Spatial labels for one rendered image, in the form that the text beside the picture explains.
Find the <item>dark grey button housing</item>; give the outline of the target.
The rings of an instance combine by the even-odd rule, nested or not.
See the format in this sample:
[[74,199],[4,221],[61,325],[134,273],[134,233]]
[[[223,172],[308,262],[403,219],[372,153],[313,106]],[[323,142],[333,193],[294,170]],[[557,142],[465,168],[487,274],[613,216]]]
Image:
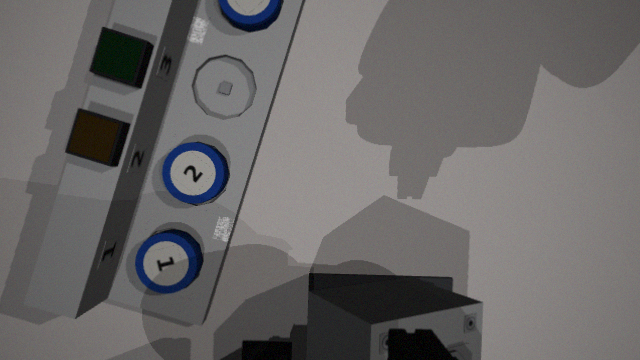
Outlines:
[[[388,360],[389,328],[431,329],[455,360],[481,360],[482,321],[452,277],[309,273],[306,360]],[[292,342],[242,341],[242,360],[291,358]]]

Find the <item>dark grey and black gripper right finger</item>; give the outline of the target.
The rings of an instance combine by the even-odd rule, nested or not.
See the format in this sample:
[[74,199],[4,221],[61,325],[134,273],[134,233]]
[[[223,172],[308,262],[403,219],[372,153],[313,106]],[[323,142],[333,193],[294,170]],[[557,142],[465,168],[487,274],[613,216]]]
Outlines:
[[455,360],[431,329],[411,333],[428,360]]

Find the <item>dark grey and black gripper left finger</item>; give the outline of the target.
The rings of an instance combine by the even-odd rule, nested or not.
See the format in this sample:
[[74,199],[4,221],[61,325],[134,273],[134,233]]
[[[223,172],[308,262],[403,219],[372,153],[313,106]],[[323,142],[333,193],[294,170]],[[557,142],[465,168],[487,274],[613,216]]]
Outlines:
[[428,360],[411,333],[389,329],[388,360]]

